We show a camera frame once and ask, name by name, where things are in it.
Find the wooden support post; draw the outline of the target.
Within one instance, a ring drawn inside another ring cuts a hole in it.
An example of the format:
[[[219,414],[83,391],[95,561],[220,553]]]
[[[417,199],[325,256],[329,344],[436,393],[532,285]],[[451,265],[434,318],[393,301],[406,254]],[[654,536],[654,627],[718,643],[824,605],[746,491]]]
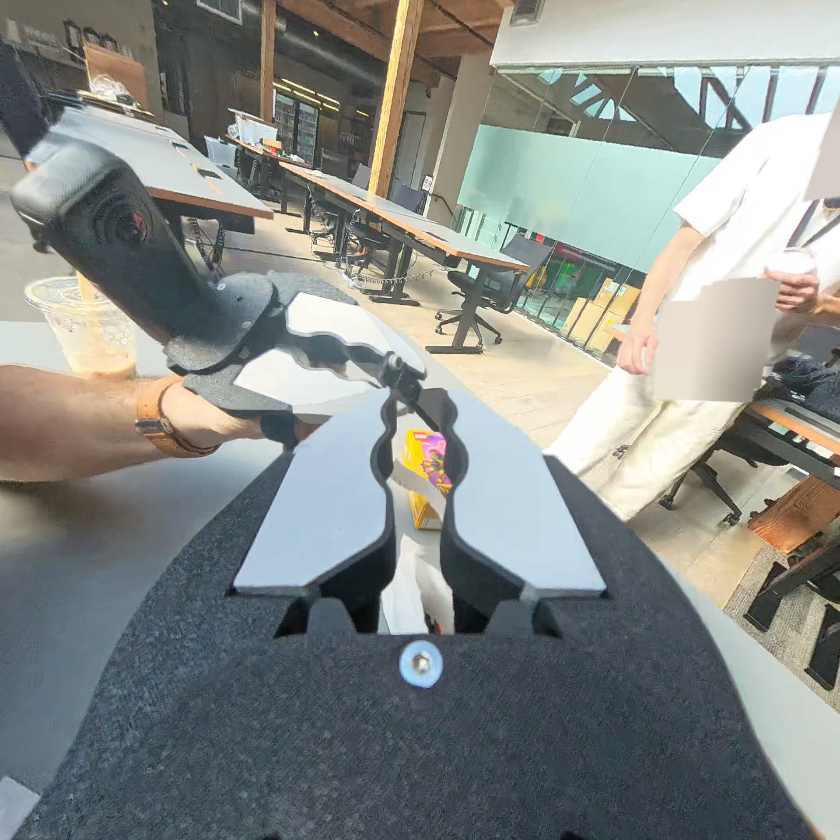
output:
[[[406,94],[421,27],[424,1],[397,5],[392,44],[387,63],[380,117],[374,141],[369,192],[387,198],[391,189],[396,147],[402,127]]]

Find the grey top office desk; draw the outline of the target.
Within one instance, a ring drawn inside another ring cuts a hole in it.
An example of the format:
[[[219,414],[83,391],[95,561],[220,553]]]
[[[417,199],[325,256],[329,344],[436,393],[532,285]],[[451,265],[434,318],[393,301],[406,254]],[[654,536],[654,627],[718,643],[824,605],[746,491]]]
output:
[[[256,219],[274,216],[172,129],[84,105],[65,107],[50,135],[92,142],[123,160],[180,238],[186,220],[197,252],[213,272],[220,270],[226,234],[253,235]]]

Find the person's left forearm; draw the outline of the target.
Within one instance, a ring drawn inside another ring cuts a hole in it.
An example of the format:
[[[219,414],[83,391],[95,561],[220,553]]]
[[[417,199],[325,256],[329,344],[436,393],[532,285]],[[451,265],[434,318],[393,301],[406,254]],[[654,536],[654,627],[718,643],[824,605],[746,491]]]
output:
[[[78,480],[164,459],[135,428],[139,395],[153,382],[3,365],[1,481]]]

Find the clear plastic cup with straw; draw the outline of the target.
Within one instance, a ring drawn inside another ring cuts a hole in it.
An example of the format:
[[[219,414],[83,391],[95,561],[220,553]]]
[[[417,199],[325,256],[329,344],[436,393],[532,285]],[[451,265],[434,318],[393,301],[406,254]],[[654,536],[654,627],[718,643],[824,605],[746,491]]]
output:
[[[24,294],[45,317],[73,375],[110,381],[136,377],[133,322],[82,274],[35,280]]]

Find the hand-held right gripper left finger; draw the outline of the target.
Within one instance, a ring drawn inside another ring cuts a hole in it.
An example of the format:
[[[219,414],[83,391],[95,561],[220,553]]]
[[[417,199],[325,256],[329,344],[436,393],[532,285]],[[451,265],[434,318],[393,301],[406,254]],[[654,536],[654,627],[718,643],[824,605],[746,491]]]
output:
[[[368,600],[385,588],[396,568],[395,431],[393,393],[373,392],[297,447],[235,594]]]

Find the long wood edged desk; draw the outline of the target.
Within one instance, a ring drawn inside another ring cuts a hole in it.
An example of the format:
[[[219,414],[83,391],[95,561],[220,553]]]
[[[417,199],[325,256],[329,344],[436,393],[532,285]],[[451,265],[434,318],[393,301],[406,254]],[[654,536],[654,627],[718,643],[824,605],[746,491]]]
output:
[[[502,268],[521,267],[501,251],[468,238],[452,228],[415,213],[402,203],[376,196],[358,185],[335,175],[314,171],[302,165],[280,160],[278,163],[284,182],[294,182],[308,190],[304,223],[308,227],[314,204],[326,200],[338,208],[333,230],[333,244],[337,252],[336,265],[359,267],[350,282],[363,281],[365,259],[372,257],[375,244],[365,229],[377,229],[387,239],[388,260],[381,289],[362,288],[374,303],[402,308],[418,308],[420,302],[410,297],[406,284],[418,278],[411,272],[415,256],[423,256],[437,268],[467,270],[468,263]]]

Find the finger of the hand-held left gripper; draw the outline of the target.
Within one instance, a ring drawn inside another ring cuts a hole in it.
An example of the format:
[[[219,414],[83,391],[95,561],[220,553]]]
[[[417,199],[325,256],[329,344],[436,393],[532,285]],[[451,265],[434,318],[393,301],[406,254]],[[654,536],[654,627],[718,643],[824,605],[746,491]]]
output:
[[[372,347],[392,351],[384,388],[396,389],[396,380],[404,369],[425,384],[427,371],[413,348],[405,343],[368,310],[346,302],[297,293],[281,307],[280,320],[286,331],[283,347]]]
[[[232,414],[285,413],[316,423],[386,396],[392,351],[372,347],[276,348],[244,364],[232,383]]]

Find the torn printed white paper bag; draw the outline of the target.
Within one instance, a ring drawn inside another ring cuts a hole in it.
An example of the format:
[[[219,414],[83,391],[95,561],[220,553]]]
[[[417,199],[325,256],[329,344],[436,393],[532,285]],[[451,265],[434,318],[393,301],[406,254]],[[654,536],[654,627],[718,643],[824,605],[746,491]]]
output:
[[[381,631],[392,635],[455,632],[453,593],[440,570],[440,532],[414,526],[408,490],[389,479],[394,501],[396,569],[381,595]]]

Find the wooden plank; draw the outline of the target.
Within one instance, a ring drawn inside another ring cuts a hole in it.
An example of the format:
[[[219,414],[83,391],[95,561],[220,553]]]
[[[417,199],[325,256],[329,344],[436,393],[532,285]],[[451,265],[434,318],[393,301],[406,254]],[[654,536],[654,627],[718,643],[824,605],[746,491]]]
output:
[[[838,515],[839,490],[810,477],[752,518],[748,529],[787,554],[824,532]]]

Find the person's left hand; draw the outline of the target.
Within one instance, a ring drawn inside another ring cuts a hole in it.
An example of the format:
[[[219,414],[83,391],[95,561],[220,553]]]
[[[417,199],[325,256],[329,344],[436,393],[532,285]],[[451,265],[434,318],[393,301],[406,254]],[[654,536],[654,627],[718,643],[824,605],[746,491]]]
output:
[[[161,411],[181,443],[209,449],[243,439],[266,439],[258,417],[229,415],[183,384],[173,384],[162,396]]]

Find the colourful cardboard lego box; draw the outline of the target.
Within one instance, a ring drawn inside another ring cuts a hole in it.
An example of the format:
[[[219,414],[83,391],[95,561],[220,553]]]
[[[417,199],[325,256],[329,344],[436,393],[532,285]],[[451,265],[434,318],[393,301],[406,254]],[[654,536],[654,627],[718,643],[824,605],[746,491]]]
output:
[[[405,433],[401,463],[417,478],[407,479],[409,505],[415,529],[440,531],[452,482],[445,473],[446,439],[436,432],[409,429]]]

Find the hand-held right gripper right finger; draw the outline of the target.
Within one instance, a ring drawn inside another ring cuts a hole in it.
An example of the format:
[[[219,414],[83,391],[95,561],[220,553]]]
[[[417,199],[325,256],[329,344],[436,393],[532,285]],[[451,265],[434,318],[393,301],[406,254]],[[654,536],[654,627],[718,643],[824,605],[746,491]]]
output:
[[[598,598],[606,583],[539,446],[474,396],[447,391],[451,482],[440,567],[470,605]]]

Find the flat white paper sheet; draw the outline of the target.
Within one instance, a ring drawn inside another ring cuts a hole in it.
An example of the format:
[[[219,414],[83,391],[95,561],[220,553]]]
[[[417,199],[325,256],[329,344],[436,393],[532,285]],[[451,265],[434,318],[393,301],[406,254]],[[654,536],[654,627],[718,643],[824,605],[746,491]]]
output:
[[[12,839],[36,807],[40,796],[8,776],[1,779],[0,795],[1,839]]]

